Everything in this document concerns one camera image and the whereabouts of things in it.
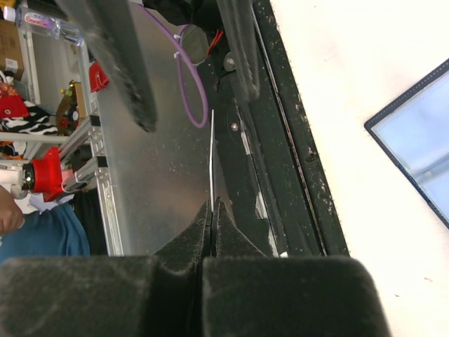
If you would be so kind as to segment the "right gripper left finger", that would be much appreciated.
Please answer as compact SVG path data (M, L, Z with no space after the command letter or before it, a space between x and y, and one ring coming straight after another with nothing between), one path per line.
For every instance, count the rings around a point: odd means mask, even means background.
M1 267L2 336L200 336L210 204L150 256L13 258Z

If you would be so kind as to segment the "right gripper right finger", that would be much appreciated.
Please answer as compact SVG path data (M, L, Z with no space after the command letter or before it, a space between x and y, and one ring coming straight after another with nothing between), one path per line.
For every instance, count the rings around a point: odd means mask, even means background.
M389 336L374 281L349 257L267 257L215 205L204 336Z

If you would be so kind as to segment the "blue card holder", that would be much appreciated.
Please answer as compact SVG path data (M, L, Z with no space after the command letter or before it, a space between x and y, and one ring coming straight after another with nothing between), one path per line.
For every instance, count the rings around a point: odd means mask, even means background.
M369 118L364 128L448 225L448 61Z

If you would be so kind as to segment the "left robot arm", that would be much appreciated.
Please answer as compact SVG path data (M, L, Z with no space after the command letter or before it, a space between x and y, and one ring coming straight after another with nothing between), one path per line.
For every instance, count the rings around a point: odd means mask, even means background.
M70 1L56 4L78 27L88 49L128 105L133 121L156 131L157 113L145 59L128 1Z

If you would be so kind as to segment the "person in blue shirt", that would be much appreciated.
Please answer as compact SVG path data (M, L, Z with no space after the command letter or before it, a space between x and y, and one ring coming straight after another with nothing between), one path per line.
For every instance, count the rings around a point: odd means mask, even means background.
M25 214L1 188L1 262L11 258L89 256L86 231L68 203Z

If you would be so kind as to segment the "plastic water bottle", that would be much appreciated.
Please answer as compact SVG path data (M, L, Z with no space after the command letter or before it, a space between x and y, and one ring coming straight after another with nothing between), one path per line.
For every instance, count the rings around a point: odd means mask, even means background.
M15 23L18 28L34 34L66 41L75 46L80 46L83 43L83 37L73 23L34 11L28 7L5 6L3 17L4 20Z

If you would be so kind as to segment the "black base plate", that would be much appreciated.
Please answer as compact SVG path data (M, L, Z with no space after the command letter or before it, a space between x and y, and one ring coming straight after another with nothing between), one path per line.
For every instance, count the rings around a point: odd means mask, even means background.
M218 1L199 68L215 111L221 194L268 256L347 256L334 201L268 1Z

